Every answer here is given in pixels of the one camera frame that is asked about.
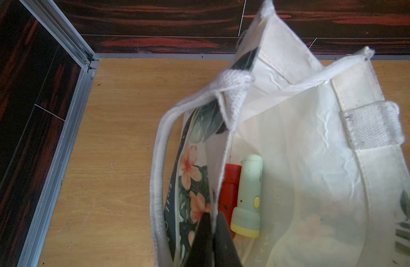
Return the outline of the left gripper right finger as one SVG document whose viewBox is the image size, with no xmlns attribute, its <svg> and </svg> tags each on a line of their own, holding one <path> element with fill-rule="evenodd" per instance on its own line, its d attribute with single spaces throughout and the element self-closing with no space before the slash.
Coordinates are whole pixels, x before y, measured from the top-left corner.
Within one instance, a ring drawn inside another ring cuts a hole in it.
<svg viewBox="0 0 410 267">
<path fill-rule="evenodd" d="M 242 267 L 226 218 L 222 212 L 217 215 L 213 251 L 215 267 Z"/>
</svg>

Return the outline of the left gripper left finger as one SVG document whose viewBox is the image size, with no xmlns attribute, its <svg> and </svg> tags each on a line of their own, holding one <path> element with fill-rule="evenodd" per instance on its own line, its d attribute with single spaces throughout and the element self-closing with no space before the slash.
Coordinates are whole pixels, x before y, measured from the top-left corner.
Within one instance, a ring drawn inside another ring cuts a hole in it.
<svg viewBox="0 0 410 267">
<path fill-rule="evenodd" d="M 202 214 L 185 267 L 213 265 L 213 236 L 210 213 Z"/>
</svg>

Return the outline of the pale green flashlight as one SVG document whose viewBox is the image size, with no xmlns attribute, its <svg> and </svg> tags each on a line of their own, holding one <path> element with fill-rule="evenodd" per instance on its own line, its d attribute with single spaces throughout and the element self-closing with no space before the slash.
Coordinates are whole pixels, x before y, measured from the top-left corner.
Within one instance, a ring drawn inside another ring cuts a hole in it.
<svg viewBox="0 0 410 267">
<path fill-rule="evenodd" d="M 232 213 L 231 231 L 247 238 L 258 238 L 261 228 L 261 186 L 263 159 L 249 154 L 242 160 L 237 206 Z"/>
</svg>

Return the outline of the red flashlight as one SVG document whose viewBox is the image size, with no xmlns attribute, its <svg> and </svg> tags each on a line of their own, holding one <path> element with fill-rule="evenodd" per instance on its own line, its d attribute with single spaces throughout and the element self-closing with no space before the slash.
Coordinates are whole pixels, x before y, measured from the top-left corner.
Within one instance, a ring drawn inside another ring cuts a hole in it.
<svg viewBox="0 0 410 267">
<path fill-rule="evenodd" d="M 224 179 L 220 190 L 218 210 L 224 214 L 232 239 L 236 234 L 230 229 L 232 214 L 237 206 L 240 174 L 240 165 L 226 164 Z"/>
</svg>

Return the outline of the white floral canvas tote bag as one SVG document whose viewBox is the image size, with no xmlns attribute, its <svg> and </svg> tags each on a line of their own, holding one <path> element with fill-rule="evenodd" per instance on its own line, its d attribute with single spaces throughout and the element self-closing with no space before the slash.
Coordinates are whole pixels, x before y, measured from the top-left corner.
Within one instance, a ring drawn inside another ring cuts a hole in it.
<svg viewBox="0 0 410 267">
<path fill-rule="evenodd" d="M 184 267 L 207 212 L 214 239 L 226 164 L 254 154 L 261 228 L 233 239 L 243 267 L 410 267 L 405 137 L 373 55 L 364 47 L 324 66 L 264 1 L 229 67 L 160 121 L 156 266 Z"/>
</svg>

